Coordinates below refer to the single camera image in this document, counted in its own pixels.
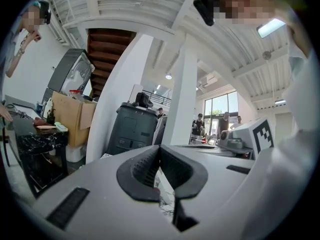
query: hand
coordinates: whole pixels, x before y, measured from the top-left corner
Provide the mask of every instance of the hand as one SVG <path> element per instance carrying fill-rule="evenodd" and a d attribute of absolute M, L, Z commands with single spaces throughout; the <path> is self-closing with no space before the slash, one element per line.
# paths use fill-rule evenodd
<path fill-rule="evenodd" d="M 31 43 L 32 40 L 36 40 L 36 41 L 39 41 L 41 39 L 41 36 L 39 34 L 39 32 L 36 30 L 36 31 L 33 31 L 32 33 L 30 33 L 27 38 L 25 39 L 23 45 L 21 46 L 21 48 L 23 50 L 25 50 L 28 46 L 28 44 Z"/>
<path fill-rule="evenodd" d="M 0 115 L 7 121 L 13 121 L 9 111 L 6 109 L 4 105 L 2 105 L 2 103 L 0 103 Z"/>

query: black table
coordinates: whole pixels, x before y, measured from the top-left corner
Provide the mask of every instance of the black table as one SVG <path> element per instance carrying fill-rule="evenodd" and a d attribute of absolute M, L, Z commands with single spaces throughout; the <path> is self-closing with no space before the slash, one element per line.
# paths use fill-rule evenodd
<path fill-rule="evenodd" d="M 40 130 L 34 127 L 32 119 L 18 115 L 12 118 L 13 122 L 6 125 L 9 144 L 22 167 L 31 192 L 37 198 L 50 186 L 69 175 L 66 160 L 68 132 L 57 129 Z M 62 169 L 43 155 L 52 150 L 55 150 L 56 156 L 60 156 Z"/>

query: wooden staircase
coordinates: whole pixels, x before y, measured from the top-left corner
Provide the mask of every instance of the wooden staircase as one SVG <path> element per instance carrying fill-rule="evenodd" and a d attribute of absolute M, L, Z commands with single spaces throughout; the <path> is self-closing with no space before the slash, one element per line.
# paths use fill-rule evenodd
<path fill-rule="evenodd" d="M 100 97 L 110 73 L 135 36 L 135 32 L 120 29 L 89 29 L 87 51 L 95 66 L 90 77 L 92 98 Z"/>

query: gray bin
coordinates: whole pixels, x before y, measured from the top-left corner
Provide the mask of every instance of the gray bin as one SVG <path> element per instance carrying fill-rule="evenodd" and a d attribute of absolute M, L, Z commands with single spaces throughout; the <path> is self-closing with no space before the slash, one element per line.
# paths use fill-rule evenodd
<path fill-rule="evenodd" d="M 120 154 L 152 145 L 157 126 L 157 114 L 123 102 L 117 109 L 107 153 Z"/>

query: fluorescent light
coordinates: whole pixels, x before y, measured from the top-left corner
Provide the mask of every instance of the fluorescent light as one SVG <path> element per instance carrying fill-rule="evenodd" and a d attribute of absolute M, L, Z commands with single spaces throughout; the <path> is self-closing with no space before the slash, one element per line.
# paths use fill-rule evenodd
<path fill-rule="evenodd" d="M 281 100 L 277 100 L 274 104 L 282 104 L 282 103 L 286 103 L 286 101 L 284 99 L 281 99 Z"/>
<path fill-rule="evenodd" d="M 267 24 L 258 27 L 257 31 L 261 38 L 265 38 L 266 36 L 270 35 L 272 32 L 281 28 L 285 24 L 286 23 L 284 23 L 283 21 L 277 18 L 274 18 L 273 20 L 269 21 Z"/>

